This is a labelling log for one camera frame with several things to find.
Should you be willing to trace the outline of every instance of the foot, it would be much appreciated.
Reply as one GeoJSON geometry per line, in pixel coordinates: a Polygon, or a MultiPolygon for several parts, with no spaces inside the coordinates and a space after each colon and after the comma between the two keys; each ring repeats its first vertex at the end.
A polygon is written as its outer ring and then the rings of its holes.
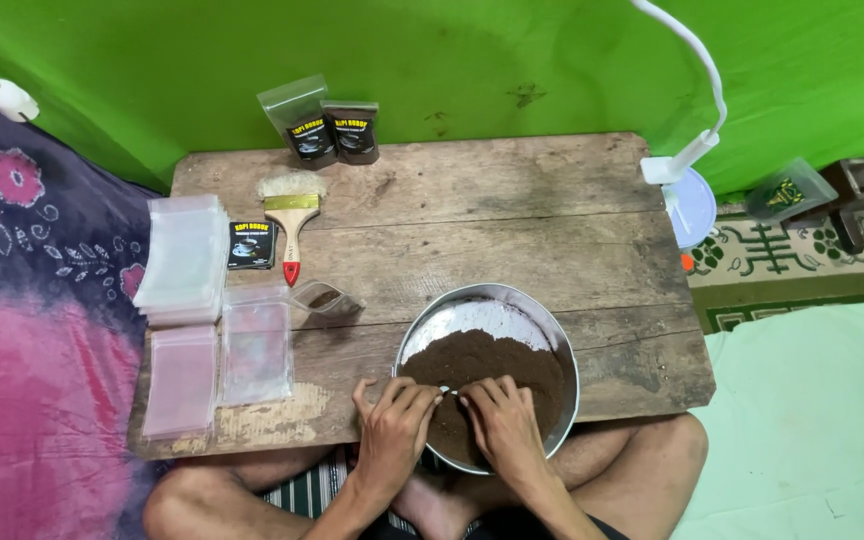
{"type": "Polygon", "coordinates": [[[437,478],[413,472],[390,509],[408,521],[423,540],[461,540],[477,517],[463,497],[443,491],[437,478]]]}

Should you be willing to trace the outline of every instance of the spilled coffee grounds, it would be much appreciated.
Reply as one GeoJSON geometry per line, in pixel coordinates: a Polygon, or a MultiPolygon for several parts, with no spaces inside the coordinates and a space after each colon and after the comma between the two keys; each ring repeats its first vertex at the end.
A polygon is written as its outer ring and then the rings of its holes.
{"type": "MultiPolygon", "coordinates": [[[[559,421],[563,406],[562,365],[551,350],[532,350],[510,337],[496,339],[481,330],[450,333],[409,357],[399,370],[420,385],[458,390],[487,377],[510,375],[519,387],[532,390],[535,421],[542,440],[559,421]]],[[[452,460],[488,466],[475,444],[473,425],[458,396],[446,393],[432,415],[428,442],[452,460]]]]}

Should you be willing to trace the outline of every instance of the pink fabric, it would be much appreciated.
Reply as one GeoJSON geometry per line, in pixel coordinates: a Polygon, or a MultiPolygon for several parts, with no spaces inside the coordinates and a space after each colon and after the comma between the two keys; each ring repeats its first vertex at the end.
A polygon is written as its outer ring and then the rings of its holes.
{"type": "Polygon", "coordinates": [[[0,298],[0,540],[109,537],[140,354],[78,303],[0,298]]]}

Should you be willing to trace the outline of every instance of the small bag of coffee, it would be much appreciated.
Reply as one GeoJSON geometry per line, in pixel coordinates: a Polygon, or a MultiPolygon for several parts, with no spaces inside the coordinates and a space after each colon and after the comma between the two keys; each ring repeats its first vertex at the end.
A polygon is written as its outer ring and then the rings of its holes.
{"type": "Polygon", "coordinates": [[[339,141],[339,161],[351,166],[374,164],[378,160],[378,103],[323,100],[321,107],[339,141]]]}
{"type": "Polygon", "coordinates": [[[336,162],[332,128],[322,105],[329,87],[321,74],[258,94],[262,110],[303,167],[317,171],[336,162]]]}

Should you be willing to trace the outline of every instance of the red brush handle tip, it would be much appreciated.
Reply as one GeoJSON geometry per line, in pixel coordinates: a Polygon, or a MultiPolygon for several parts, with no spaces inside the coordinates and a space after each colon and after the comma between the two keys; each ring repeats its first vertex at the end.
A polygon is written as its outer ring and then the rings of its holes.
{"type": "Polygon", "coordinates": [[[283,262],[282,274],[285,275],[285,283],[289,287],[294,287],[296,280],[299,278],[299,263],[298,262],[283,262]]]}

